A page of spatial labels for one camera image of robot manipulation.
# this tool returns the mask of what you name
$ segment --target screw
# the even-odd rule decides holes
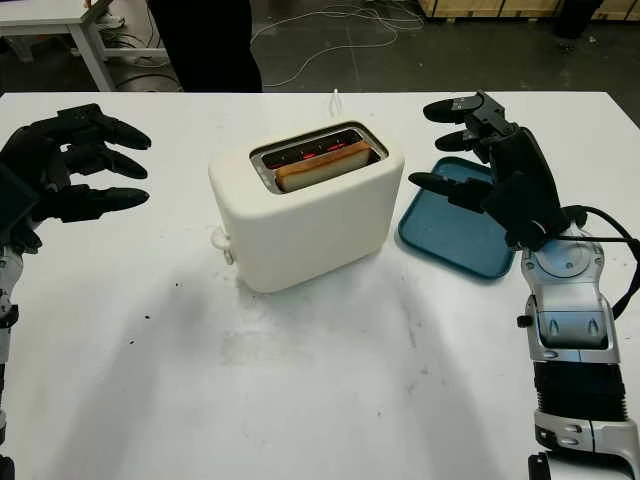
[[[516,323],[518,324],[518,328],[527,328],[533,325],[533,318],[529,315],[520,315],[516,319]]]

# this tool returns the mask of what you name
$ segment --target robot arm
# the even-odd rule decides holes
[[[582,230],[587,211],[602,214],[630,244],[636,259],[640,242],[597,209],[562,208],[547,162],[529,130],[504,118],[504,108],[483,92],[428,105],[433,121],[463,123],[466,130],[436,141],[444,151],[473,150],[491,166],[493,182],[455,182],[430,173],[414,173],[418,186],[446,195],[450,203],[486,212],[521,248],[522,272],[531,289],[518,326],[527,329],[534,363],[539,408],[538,443],[550,452],[529,459],[533,480],[548,480],[567,465],[590,468],[621,459],[640,480],[636,424],[627,418],[625,390],[614,319],[624,310],[640,281],[614,306],[599,289],[604,252]],[[550,465],[563,462],[560,469]]]
[[[61,110],[54,118],[18,129],[0,151],[0,396],[11,327],[18,321],[18,306],[11,303],[11,293],[22,273],[22,255],[35,254],[42,246],[36,227],[50,217],[63,222],[97,219],[149,198],[143,190],[133,188],[94,190],[71,184],[71,174],[101,170],[146,178],[142,166],[104,142],[138,150],[151,146],[145,134],[105,116],[92,104]],[[5,431],[6,414],[0,410],[0,444]],[[13,462],[0,456],[0,479],[13,478]]]

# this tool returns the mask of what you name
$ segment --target black pants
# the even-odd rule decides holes
[[[249,0],[148,0],[185,92],[261,92]]]

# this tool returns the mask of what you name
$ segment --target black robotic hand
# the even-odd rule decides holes
[[[549,166],[531,132],[504,117],[504,108],[484,92],[432,103],[424,115],[434,122],[464,123],[466,130],[436,140],[445,152],[473,150],[491,167],[493,183],[456,182],[432,173],[413,173],[409,180],[445,195],[449,202],[487,212],[507,231],[513,246],[540,249],[570,225],[560,206]]]
[[[149,196],[138,189],[71,185],[71,174],[101,170],[146,178],[142,166],[105,142],[137,150],[151,146],[144,133],[107,117],[96,104],[18,129],[0,151],[0,247],[36,253],[42,243],[33,230],[47,218],[91,220],[144,203]]]

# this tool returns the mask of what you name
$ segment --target bread slice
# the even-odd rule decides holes
[[[283,192],[315,185],[364,167],[369,162],[370,153],[369,144],[361,140],[333,152],[278,168],[275,171],[276,183]]]

